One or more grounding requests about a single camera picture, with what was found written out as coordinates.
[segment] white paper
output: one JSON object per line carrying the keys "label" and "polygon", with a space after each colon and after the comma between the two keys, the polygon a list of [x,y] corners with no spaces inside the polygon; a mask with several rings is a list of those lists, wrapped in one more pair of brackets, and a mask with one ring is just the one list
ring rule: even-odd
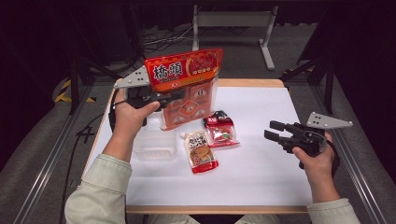
{"label": "white paper", "polygon": [[[133,174],[127,205],[307,205],[312,202],[306,175],[297,158],[276,142],[263,137],[270,120],[299,122],[286,88],[218,87],[215,110],[233,120],[237,147],[214,149],[215,170],[194,175],[184,148],[177,139],[171,161],[140,161],[133,153]],[[201,120],[179,127],[188,133],[204,128]],[[111,130],[106,117],[88,160],[102,152]]]}

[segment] light green sleeve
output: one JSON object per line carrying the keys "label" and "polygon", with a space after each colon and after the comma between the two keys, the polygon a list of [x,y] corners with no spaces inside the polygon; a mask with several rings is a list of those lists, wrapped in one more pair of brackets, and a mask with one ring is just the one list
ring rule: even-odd
{"label": "light green sleeve", "polygon": [[125,223],[124,196],[131,174],[130,163],[100,154],[67,199],[67,223]]}
{"label": "light green sleeve", "polygon": [[327,203],[311,203],[307,208],[313,224],[360,223],[346,198]]}

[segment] white plastic container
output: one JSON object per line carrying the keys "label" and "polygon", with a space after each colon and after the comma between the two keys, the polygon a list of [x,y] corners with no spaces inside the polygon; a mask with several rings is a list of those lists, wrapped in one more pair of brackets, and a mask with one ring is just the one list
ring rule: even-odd
{"label": "white plastic container", "polygon": [[176,154],[177,131],[162,131],[159,116],[148,116],[148,124],[136,135],[133,153],[141,161],[170,161]]}

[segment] table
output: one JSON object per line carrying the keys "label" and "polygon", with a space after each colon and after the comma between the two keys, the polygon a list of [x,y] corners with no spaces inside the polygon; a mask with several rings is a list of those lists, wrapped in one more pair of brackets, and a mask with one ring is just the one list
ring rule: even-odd
{"label": "table", "polygon": [[[224,97],[224,94],[230,96],[233,92],[235,97],[247,96],[245,102],[238,101],[236,108],[239,109],[236,110],[230,105],[234,98],[227,100]],[[266,92],[267,95],[255,96],[253,92]],[[253,101],[254,104],[251,104],[249,101],[259,98],[272,103],[263,105]],[[247,114],[249,106],[257,107],[257,113],[264,111],[268,118],[251,122],[257,113],[241,116]],[[215,102],[215,109],[218,108],[224,109],[233,119],[241,144],[236,148],[215,150],[219,167],[200,175],[192,174],[181,138],[177,140],[178,155],[172,161],[140,161],[133,154],[131,164],[134,171],[127,190],[127,212],[190,215],[306,212],[305,206],[312,200],[311,192],[304,171],[298,168],[298,160],[283,151],[277,143],[263,137],[263,131],[269,129],[271,119],[287,123],[298,121],[283,83],[278,79],[220,78]],[[196,120],[184,124],[177,131],[196,130],[200,125],[201,121]],[[104,116],[85,171],[96,155],[102,152],[110,135],[108,119]],[[203,184],[210,188],[203,189]]]}

